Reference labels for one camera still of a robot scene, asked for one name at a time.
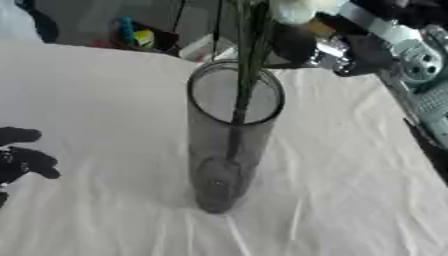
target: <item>white tablecloth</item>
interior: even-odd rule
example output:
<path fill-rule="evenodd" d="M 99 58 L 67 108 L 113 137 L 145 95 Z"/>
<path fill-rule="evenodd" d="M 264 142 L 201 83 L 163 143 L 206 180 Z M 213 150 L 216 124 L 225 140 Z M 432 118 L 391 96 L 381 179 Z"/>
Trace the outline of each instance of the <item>white tablecloth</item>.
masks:
<path fill-rule="evenodd" d="M 247 197 L 198 210 L 175 58 L 0 43 L 0 127 L 39 129 L 59 180 L 0 210 L 5 256 L 444 256 L 448 198 L 374 77 L 280 72 L 287 105 Z"/>

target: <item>floor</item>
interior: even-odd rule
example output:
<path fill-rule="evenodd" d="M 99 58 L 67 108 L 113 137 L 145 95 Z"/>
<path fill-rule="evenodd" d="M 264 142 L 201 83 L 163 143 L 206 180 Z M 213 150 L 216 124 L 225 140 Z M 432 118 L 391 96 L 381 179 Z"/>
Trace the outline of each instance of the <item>floor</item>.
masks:
<path fill-rule="evenodd" d="M 187 0 L 180 24 L 180 46 L 213 30 L 218 0 Z M 111 22 L 121 15 L 172 31 L 180 0 L 37 0 L 37 8 L 52 17 L 61 30 L 58 43 L 88 45 L 107 35 Z M 224 4 L 222 34 L 234 39 L 232 7 Z"/>

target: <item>cable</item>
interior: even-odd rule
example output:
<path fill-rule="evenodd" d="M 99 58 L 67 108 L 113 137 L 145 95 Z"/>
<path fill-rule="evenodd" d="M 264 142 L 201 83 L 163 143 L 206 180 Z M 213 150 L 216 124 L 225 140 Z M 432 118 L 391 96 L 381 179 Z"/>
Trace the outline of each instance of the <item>cable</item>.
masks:
<path fill-rule="evenodd" d="M 187 3 L 187 0 L 181 0 L 181 2 L 180 2 L 179 11 L 177 12 L 177 17 L 176 17 L 176 20 L 174 21 L 174 25 L 173 25 L 173 30 L 172 30 L 173 33 L 176 33 L 176 30 L 177 30 L 177 27 L 179 26 L 180 18 L 182 17 L 182 13 L 184 12 L 186 3 Z"/>
<path fill-rule="evenodd" d="M 213 54 L 212 61 L 215 60 L 218 48 L 219 38 L 221 38 L 221 16 L 222 16 L 223 0 L 218 0 L 218 10 L 216 15 L 215 30 L 213 31 Z"/>

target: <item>green stem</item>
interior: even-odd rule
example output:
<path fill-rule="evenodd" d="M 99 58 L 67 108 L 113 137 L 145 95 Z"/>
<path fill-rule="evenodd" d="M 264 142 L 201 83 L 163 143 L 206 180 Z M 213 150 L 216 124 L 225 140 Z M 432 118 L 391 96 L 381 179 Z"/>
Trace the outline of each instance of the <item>green stem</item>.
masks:
<path fill-rule="evenodd" d="M 251 7 L 237 0 L 238 13 L 238 92 L 232 118 L 227 159 L 235 160 L 242 143 L 243 125 L 252 91 L 270 52 L 272 18 L 267 3 Z"/>

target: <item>vase rim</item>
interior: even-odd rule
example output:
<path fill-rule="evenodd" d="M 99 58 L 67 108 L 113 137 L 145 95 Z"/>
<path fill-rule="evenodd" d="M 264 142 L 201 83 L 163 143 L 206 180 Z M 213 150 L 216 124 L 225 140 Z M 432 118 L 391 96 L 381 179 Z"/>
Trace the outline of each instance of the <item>vase rim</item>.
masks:
<path fill-rule="evenodd" d="M 226 65 L 235 65 L 235 66 L 233 68 L 231 68 Z M 283 90 L 281 82 L 277 79 L 277 77 L 275 77 L 274 74 L 272 74 L 272 72 L 270 72 L 267 69 L 261 69 L 260 73 L 262 74 L 261 75 L 262 77 L 260 80 L 265 81 L 268 86 L 272 87 L 277 96 L 277 106 L 275 107 L 274 111 L 272 111 L 272 113 L 269 114 L 267 117 L 262 118 L 260 120 L 253 121 L 253 122 L 249 122 L 249 123 L 245 123 L 245 124 L 241 124 L 241 125 L 235 125 L 235 124 L 232 124 L 231 122 L 221 120 L 221 119 L 209 114 L 201 106 L 199 106 L 199 104 L 197 103 L 197 101 L 195 100 L 195 97 L 193 95 L 195 82 L 197 80 L 199 80 L 200 78 L 204 77 L 204 75 L 208 74 L 209 72 L 219 70 L 220 68 L 236 70 L 237 65 L 238 65 L 237 60 L 227 59 L 227 60 L 213 61 L 211 63 L 206 63 L 206 64 L 200 66 L 198 69 L 196 69 L 193 72 L 193 74 L 190 76 L 190 78 L 188 80 L 188 83 L 187 83 L 188 101 L 192 104 L 192 106 L 196 110 L 198 110 L 203 115 L 207 116 L 208 118 L 210 118 L 216 122 L 226 125 L 226 126 L 252 127 L 252 126 L 264 124 L 271 120 L 276 119 L 280 115 L 280 113 L 283 111 L 283 108 L 285 106 L 285 92 Z"/>

